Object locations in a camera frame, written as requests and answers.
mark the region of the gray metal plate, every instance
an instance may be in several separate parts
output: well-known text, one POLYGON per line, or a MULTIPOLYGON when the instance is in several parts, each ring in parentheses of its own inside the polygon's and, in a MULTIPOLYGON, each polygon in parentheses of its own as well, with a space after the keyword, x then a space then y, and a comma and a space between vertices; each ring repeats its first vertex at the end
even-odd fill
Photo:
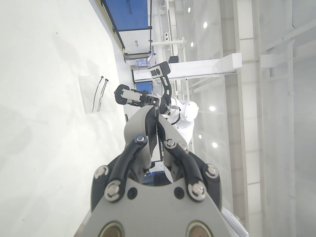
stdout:
POLYGON ((102 198, 83 230, 83 237, 97 237, 111 221, 118 221, 126 237, 181 236, 192 221, 201 221, 211 230, 214 237, 231 236, 221 213, 207 195, 203 202, 193 202, 186 193, 184 179, 165 186, 153 187, 128 179, 124 197, 117 203, 102 198), (185 191, 183 199, 174 196, 180 186, 185 191), (138 190, 135 199, 129 200, 131 187, 138 190))

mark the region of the black cable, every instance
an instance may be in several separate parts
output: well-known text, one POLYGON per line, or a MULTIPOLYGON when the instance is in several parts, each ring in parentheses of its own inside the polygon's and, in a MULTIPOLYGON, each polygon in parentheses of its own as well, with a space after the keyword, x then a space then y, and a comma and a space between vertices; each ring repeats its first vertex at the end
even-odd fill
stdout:
POLYGON ((176 122, 171 123, 171 125, 175 125, 175 124, 177 124, 177 123, 178 123, 178 121, 180 120, 180 118, 181 118, 181 114, 179 113, 179 117, 178 117, 177 121, 176 121, 176 122))
POLYGON ((102 89, 101 94, 100 94, 98 111, 100 111, 100 109, 101 109, 101 103, 102 103, 101 99, 103 98, 104 90, 105 90, 105 87, 106 87, 108 81, 109 81, 108 79, 105 79, 104 86, 103 86, 103 89, 102 89))
POLYGON ((98 83, 98 86, 97 86, 97 89, 96 89, 96 92, 95 92, 95 97, 93 98, 92 112, 93 112, 93 110, 94 110, 94 108, 95 108, 96 95, 97 95, 97 91, 98 91, 98 88, 99 88, 99 84, 101 83, 101 80, 102 80, 102 79, 103 79, 103 76, 101 76, 101 79, 100 79, 100 81, 99 81, 99 83, 98 83))

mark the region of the logo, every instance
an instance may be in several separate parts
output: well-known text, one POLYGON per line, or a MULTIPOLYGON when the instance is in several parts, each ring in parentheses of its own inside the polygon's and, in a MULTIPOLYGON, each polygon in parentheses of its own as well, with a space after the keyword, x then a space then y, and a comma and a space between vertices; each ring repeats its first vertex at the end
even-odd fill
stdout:
POLYGON ((128 6, 128 11, 130 12, 130 14, 132 14, 132 7, 131 7, 131 1, 130 0, 126 0, 127 6, 128 6))

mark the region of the yellow stripe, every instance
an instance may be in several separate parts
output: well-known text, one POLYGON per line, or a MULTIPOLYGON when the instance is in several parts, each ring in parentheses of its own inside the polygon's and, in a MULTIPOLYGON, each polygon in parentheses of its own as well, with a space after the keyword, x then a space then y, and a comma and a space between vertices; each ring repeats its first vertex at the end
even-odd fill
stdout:
POLYGON ((101 12, 102 12, 102 14, 103 14, 103 16, 104 16, 104 19, 106 20, 106 23, 107 23, 107 25, 108 25, 110 31, 112 32, 112 34, 113 34, 113 36, 114 36, 114 38, 115 38, 115 40, 116 40, 116 43, 117 43, 118 47, 121 48, 122 45, 121 45, 121 43, 119 42, 118 38, 116 37, 115 33, 113 32, 113 28, 111 27, 112 25, 111 25, 111 23, 109 22, 109 20, 107 19, 107 16, 106 16, 106 14, 105 14, 105 12, 104 12, 104 9, 103 9, 102 6, 101 6, 101 2, 100 2, 99 0, 96 0, 96 1, 97 1, 98 6, 99 6, 99 8, 100 8, 100 10, 101 10, 101 12))

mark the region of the round hole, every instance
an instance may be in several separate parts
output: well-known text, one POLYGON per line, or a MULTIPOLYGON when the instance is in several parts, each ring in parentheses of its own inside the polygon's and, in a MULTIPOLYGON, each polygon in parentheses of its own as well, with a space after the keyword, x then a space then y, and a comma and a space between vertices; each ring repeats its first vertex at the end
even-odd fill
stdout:
POLYGON ((130 188, 127 192, 127 198, 130 200, 133 200, 135 199, 136 196, 137 196, 137 189, 135 187, 130 188))
POLYGON ((111 222, 104 227, 99 237, 123 237, 123 227, 118 222, 111 222))
POLYGON ((184 191, 181 187, 176 187, 174 194, 177 199, 182 199, 184 197, 184 191))
POLYGON ((213 235, 204 223, 195 221, 187 228, 186 237, 213 237, 213 235))

